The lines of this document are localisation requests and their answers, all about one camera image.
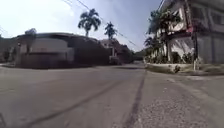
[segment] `sky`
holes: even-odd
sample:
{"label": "sky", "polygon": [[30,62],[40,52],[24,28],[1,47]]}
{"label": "sky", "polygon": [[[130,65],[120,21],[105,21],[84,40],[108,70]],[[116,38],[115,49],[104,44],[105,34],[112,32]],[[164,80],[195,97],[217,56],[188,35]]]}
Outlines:
{"label": "sky", "polygon": [[[80,0],[89,8],[95,8],[104,19],[98,31],[90,31],[90,37],[107,38],[106,22],[112,22],[115,28],[137,46],[117,35],[121,44],[132,50],[144,48],[148,18],[152,10],[159,7],[161,0]],[[77,27],[80,14],[87,11],[77,0],[0,0],[0,34],[13,37],[23,34],[30,28],[37,33],[68,32],[85,35]]]}

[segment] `road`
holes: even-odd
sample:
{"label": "road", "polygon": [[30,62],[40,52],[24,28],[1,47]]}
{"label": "road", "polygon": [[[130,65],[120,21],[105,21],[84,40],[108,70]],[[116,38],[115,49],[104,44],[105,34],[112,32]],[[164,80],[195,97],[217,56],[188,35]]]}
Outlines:
{"label": "road", "polygon": [[0,128],[223,128],[224,77],[0,68]]}

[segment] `white building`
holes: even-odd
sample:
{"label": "white building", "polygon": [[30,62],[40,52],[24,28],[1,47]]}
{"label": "white building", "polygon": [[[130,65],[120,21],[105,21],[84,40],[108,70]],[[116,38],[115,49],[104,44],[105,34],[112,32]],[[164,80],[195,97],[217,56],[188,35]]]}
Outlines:
{"label": "white building", "polygon": [[187,32],[191,28],[191,18],[186,1],[190,5],[192,20],[203,28],[203,31],[197,32],[199,60],[202,63],[224,63],[224,0],[163,0],[159,9],[168,8],[182,19],[172,26],[178,33],[169,40],[170,51],[182,56],[194,48],[191,34]]}

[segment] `palm tree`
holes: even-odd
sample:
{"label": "palm tree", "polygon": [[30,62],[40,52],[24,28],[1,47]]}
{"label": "palm tree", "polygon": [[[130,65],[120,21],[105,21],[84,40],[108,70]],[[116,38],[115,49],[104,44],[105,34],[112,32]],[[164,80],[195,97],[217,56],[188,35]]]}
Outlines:
{"label": "palm tree", "polygon": [[80,19],[81,20],[79,21],[78,27],[85,29],[87,37],[89,36],[89,31],[91,30],[92,26],[95,28],[95,31],[97,31],[101,24],[99,14],[95,9],[91,9],[89,12],[82,13]]}
{"label": "palm tree", "polygon": [[149,19],[150,27],[148,28],[148,34],[154,33],[157,35],[159,32],[160,41],[166,45],[166,56],[168,57],[169,48],[168,41],[169,34],[172,32],[171,25],[173,23],[180,22],[180,17],[176,14],[172,14],[169,10],[164,12],[152,11]]}
{"label": "palm tree", "polygon": [[116,35],[116,32],[117,32],[114,29],[114,25],[111,22],[107,24],[105,30],[106,30],[106,32],[104,34],[108,35],[109,39],[113,39],[113,36]]}

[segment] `tree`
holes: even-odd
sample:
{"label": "tree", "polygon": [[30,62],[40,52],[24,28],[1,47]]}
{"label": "tree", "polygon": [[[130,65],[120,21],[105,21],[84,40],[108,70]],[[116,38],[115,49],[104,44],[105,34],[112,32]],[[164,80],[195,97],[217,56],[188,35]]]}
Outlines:
{"label": "tree", "polygon": [[162,45],[159,43],[159,40],[156,36],[154,37],[148,37],[145,40],[145,46],[146,48],[146,54],[150,55],[153,52],[156,52],[156,54],[158,54],[160,48],[162,47]]}
{"label": "tree", "polygon": [[116,32],[117,32],[114,29],[114,25],[111,22],[107,24],[105,30],[106,30],[106,32],[104,34],[108,35],[109,39],[113,39],[113,36],[116,35]]}
{"label": "tree", "polygon": [[26,53],[27,54],[30,53],[30,47],[36,38],[36,33],[37,33],[37,31],[35,28],[31,28],[31,29],[25,31],[24,38],[26,41]]}
{"label": "tree", "polygon": [[89,36],[89,31],[92,26],[95,28],[95,31],[97,31],[101,24],[99,14],[95,11],[95,9],[82,13],[80,19],[81,20],[79,21],[78,27],[85,29],[87,37]]}
{"label": "tree", "polygon": [[169,48],[168,41],[169,35],[172,32],[171,26],[174,23],[180,22],[181,19],[177,14],[171,13],[169,10],[165,10],[163,12],[160,11],[152,11],[151,17],[149,19],[150,26],[148,28],[147,33],[154,33],[157,35],[159,32],[160,42],[166,45],[166,56],[168,57]]}

